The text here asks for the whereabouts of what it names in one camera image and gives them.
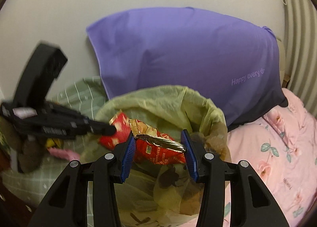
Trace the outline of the ribbed beige headboard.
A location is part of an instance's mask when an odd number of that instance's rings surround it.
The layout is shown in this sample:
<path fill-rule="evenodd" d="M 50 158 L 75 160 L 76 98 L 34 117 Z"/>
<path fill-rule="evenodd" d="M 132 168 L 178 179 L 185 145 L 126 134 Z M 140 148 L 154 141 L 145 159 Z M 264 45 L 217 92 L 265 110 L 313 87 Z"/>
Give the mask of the ribbed beige headboard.
<path fill-rule="evenodd" d="M 316 8 L 311 0 L 282 0 L 288 89 L 316 116 Z"/>

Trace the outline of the green trash bag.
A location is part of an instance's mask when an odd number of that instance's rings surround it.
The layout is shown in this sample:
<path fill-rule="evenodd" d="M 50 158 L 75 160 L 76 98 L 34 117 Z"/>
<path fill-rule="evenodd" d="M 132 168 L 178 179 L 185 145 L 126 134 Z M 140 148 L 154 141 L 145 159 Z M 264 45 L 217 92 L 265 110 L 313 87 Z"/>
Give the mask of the green trash bag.
<path fill-rule="evenodd" d="M 165 85 L 124 94 L 107 101 L 96 115 L 100 122 L 113 123 L 117 137 L 87 135 L 81 161 L 93 162 L 126 140 L 130 122 L 139 130 L 175 142 L 181 131 L 230 161 L 227 127 L 221 109 L 191 88 Z M 195 218 L 204 186 L 190 177 L 185 157 L 178 151 L 137 140 L 129 177 L 115 186 L 123 226 L 179 226 Z"/>

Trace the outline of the purple pillow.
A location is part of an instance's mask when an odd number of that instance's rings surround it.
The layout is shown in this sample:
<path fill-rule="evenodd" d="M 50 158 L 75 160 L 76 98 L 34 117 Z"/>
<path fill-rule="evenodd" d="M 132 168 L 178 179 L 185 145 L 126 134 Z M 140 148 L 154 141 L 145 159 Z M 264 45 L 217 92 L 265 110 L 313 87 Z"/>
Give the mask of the purple pillow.
<path fill-rule="evenodd" d="M 243 19 L 195 8 L 142 8 L 87 27 L 109 98 L 181 85 L 219 107 L 229 129 L 288 101 L 275 34 Z"/>

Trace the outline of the pink floral blanket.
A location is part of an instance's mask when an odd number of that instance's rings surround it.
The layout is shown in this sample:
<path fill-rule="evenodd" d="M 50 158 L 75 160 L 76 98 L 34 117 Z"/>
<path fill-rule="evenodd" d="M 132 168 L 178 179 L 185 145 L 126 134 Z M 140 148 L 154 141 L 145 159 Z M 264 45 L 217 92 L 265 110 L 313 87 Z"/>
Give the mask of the pink floral blanket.
<path fill-rule="evenodd" d="M 290 226 L 297 226 L 316 201 L 316 118 L 283 89 L 287 107 L 228 133 L 233 163 L 246 160 L 278 202 Z"/>

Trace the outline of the red snack bag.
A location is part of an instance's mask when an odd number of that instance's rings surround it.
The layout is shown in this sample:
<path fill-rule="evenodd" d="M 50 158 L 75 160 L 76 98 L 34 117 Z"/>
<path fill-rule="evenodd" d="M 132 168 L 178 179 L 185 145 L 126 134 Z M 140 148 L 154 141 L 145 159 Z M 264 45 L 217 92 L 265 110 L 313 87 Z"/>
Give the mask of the red snack bag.
<path fill-rule="evenodd" d="M 129 134 L 140 134 L 145 137 L 136 140 L 135 162 L 148 160 L 158 165 L 185 163 L 182 148 L 169 146 L 174 139 L 158 129 L 138 119 L 130 119 L 122 111 L 110 120 L 110 125 L 116 127 L 116 133 L 112 136 L 102 136 L 98 140 L 98 143 L 107 149 L 113 150 L 117 144 L 126 142 Z"/>

